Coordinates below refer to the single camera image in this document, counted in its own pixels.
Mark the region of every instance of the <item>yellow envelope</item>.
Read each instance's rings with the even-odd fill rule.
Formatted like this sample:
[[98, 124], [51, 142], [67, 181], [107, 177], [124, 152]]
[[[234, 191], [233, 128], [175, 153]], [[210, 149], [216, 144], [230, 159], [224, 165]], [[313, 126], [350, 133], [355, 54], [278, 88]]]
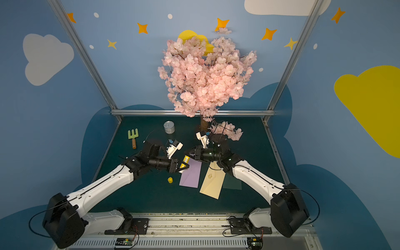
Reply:
[[218, 167], [217, 162], [211, 162], [210, 167], [218, 170], [208, 168], [200, 193], [218, 199], [220, 197], [222, 184], [224, 183], [225, 172]]

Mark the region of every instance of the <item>dark green table surface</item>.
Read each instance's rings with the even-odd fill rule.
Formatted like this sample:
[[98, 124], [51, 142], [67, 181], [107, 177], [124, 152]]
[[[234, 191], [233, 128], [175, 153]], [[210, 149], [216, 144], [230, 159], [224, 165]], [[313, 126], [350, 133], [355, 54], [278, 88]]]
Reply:
[[[163, 124], [168, 120], [175, 123], [175, 133], [172, 135], [164, 132]], [[239, 141], [229, 140], [232, 152], [242, 156], [267, 176], [283, 182], [260, 118], [216, 117], [216, 120], [226, 120], [244, 132]], [[148, 139], [160, 140], [163, 144], [168, 138], [182, 142], [182, 149], [174, 154], [174, 157], [182, 160], [185, 150], [201, 144], [195, 135], [199, 124], [199, 117], [124, 117], [97, 178], [116, 168], [122, 162], [119, 156], [137, 153], [146, 136], [155, 129], [159, 130], [151, 133]], [[128, 139], [128, 130], [135, 128], [139, 131], [139, 137], [136, 138], [137, 149], [134, 150], [132, 140]], [[267, 201], [244, 182], [242, 190], [223, 188], [218, 200], [201, 194], [199, 191], [207, 167], [205, 163], [202, 164], [198, 188], [179, 186], [180, 173], [153, 170], [115, 191], [92, 208], [91, 212], [106, 212], [123, 207], [131, 213], [245, 213], [252, 207], [269, 207]], [[174, 180], [171, 184], [167, 181], [169, 177]]]

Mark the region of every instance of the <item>tin can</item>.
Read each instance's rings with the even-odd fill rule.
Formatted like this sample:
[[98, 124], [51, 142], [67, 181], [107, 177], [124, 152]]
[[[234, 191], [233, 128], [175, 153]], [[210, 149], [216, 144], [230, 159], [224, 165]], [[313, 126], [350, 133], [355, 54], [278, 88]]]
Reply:
[[180, 165], [179, 168], [184, 168], [184, 167], [186, 167], [186, 164], [185, 164], [185, 163], [188, 163], [189, 160], [190, 160], [190, 157], [187, 156], [187, 155], [185, 155], [185, 158], [183, 158], [183, 161], [182, 161], [182, 163], [181, 163], [181, 165]]
[[167, 134], [172, 134], [175, 132], [175, 125], [174, 122], [167, 121], [164, 123], [164, 130]]

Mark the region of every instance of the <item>purple envelope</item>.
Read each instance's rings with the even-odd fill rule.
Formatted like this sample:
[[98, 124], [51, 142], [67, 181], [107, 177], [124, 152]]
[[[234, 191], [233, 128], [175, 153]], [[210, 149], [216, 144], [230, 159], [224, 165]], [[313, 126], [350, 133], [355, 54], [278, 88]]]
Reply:
[[198, 188], [201, 162], [190, 158], [188, 164], [189, 168], [183, 171], [180, 177], [179, 185], [191, 188]]

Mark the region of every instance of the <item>yellow cloud painting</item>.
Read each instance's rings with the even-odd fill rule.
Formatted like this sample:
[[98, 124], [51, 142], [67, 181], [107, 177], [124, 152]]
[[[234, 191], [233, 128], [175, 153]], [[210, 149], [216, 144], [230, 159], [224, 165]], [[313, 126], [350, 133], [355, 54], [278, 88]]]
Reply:
[[343, 75], [335, 93], [378, 145], [400, 158], [400, 69], [377, 66]]
[[191, 39], [192, 37], [197, 37], [200, 41], [206, 40], [206, 51], [204, 52], [204, 56], [207, 56], [208, 53], [212, 53], [212, 49], [214, 46], [208, 42], [208, 39], [204, 35], [198, 35], [196, 32], [192, 30], [185, 30], [184, 32], [180, 33], [178, 38], [183, 40], [185, 43], [186, 40]]

